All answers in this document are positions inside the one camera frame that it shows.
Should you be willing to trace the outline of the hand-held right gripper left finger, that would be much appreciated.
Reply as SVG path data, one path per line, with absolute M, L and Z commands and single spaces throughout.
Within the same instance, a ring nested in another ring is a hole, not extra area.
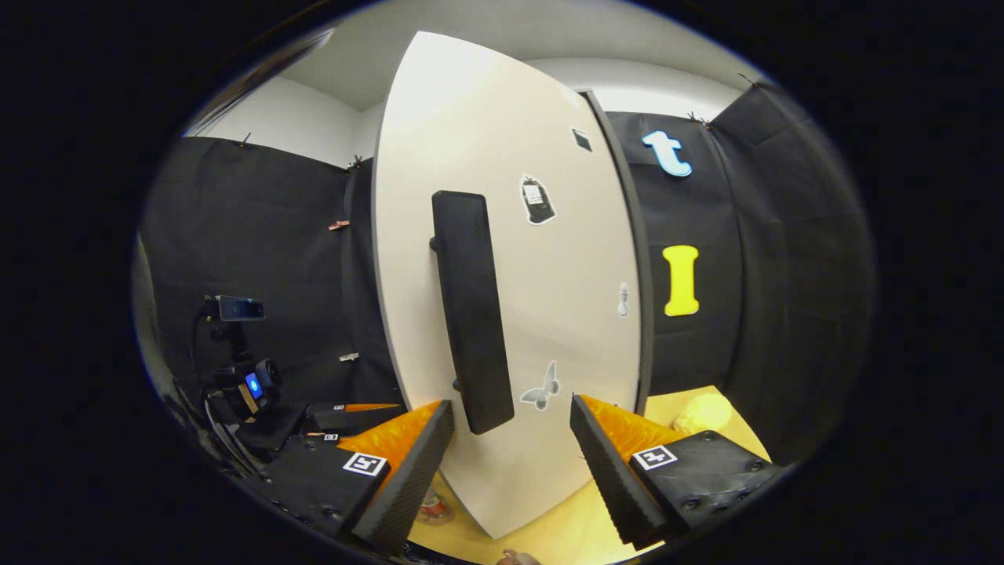
M 434 401 L 358 436 L 338 437 L 349 461 L 337 471 L 262 469 L 259 494 L 319 535 L 398 556 L 454 430 L 452 402 Z

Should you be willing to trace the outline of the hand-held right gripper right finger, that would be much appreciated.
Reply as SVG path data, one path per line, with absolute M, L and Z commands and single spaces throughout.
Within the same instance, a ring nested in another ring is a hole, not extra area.
M 638 550 L 717 526 L 782 471 L 720 432 L 676 432 L 587 395 L 573 395 L 569 425 L 618 536 Z

